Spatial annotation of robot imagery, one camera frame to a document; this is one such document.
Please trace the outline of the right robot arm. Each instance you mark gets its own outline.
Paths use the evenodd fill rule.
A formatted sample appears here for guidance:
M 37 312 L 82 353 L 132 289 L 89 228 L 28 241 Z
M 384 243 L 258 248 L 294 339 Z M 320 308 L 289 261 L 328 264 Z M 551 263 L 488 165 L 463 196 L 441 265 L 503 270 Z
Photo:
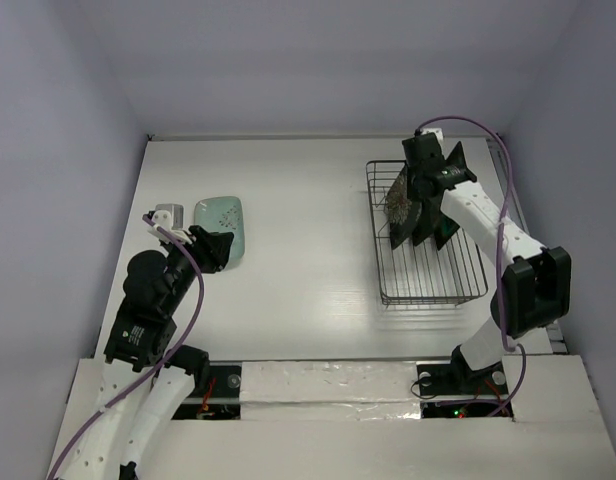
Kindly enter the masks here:
M 487 195 L 469 169 L 461 144 L 445 155 L 437 135 L 418 131 L 402 143 L 405 218 L 392 234 L 398 245 L 433 238 L 444 245 L 462 230 L 487 254 L 497 286 L 484 324 L 458 345 L 443 378 L 470 392 L 529 332 L 563 317 L 570 307 L 572 259 L 522 230 Z

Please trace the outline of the light green plate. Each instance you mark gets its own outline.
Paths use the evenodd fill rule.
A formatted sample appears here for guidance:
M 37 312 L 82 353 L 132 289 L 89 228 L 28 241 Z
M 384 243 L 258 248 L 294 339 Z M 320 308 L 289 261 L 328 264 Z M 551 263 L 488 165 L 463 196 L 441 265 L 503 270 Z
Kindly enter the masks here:
M 226 270 L 236 268 L 245 254 L 245 225 L 242 202 L 237 196 L 219 196 L 199 201 L 194 208 L 193 223 L 208 232 L 232 233 Z

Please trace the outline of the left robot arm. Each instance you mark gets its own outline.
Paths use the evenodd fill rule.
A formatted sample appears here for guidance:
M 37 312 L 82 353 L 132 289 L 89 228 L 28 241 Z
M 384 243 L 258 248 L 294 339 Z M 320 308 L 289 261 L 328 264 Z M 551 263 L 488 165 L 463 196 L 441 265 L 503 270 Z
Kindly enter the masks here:
M 184 343 L 194 325 L 178 334 L 174 314 L 192 284 L 225 268 L 234 236 L 148 225 L 165 250 L 142 251 L 127 266 L 93 412 L 57 456 L 51 479 L 141 478 L 183 400 L 213 387 L 208 353 Z

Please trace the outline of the black floral square plate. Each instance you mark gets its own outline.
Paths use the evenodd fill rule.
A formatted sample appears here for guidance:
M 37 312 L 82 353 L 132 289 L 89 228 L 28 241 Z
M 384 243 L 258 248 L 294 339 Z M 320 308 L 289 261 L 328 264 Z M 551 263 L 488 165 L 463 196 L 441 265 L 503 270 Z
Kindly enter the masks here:
M 408 197 L 408 172 L 404 166 L 385 196 L 384 213 L 389 223 L 391 249 L 395 250 L 415 232 L 422 205 Z

